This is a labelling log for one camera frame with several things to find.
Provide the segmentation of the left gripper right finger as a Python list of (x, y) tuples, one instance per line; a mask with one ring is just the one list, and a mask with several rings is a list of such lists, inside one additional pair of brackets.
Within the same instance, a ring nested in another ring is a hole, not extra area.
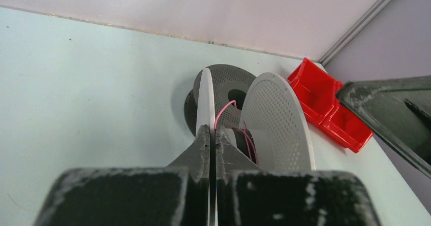
[(366, 187), (344, 171), (265, 172), (216, 132), (219, 225), (380, 225)]

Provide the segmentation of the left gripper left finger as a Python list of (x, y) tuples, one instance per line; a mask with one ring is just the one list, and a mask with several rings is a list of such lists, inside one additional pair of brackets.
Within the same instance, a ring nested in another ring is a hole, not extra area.
[(162, 168), (74, 168), (53, 183), (35, 225), (207, 225), (210, 130)]

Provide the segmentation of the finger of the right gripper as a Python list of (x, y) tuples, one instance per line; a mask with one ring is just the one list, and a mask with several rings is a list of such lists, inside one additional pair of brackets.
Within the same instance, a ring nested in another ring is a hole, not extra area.
[(347, 82), (340, 104), (430, 177), (430, 76)]

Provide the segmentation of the white translucent spool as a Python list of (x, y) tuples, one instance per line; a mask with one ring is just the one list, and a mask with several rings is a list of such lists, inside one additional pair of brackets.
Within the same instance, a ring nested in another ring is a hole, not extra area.
[(207, 124), (216, 157), (216, 132), (224, 127), (232, 144), (263, 171), (312, 171), (315, 158), (303, 110), (288, 82), (276, 73), (256, 76), (245, 96), (239, 126), (217, 126), (227, 103), (215, 115), (211, 72), (202, 73), (199, 86), (196, 131)]

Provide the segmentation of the dark grey spool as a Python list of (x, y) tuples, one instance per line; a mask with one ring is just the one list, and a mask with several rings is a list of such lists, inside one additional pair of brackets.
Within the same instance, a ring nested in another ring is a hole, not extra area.
[[(256, 76), (252, 73), (228, 64), (214, 64), (207, 67), (212, 76), (215, 115), (230, 101), (231, 104), (218, 119), (217, 126), (239, 126), (245, 96)], [(190, 132), (195, 135), (199, 86), (202, 73), (199, 72), (193, 84), (193, 89), (184, 101), (184, 118)]]

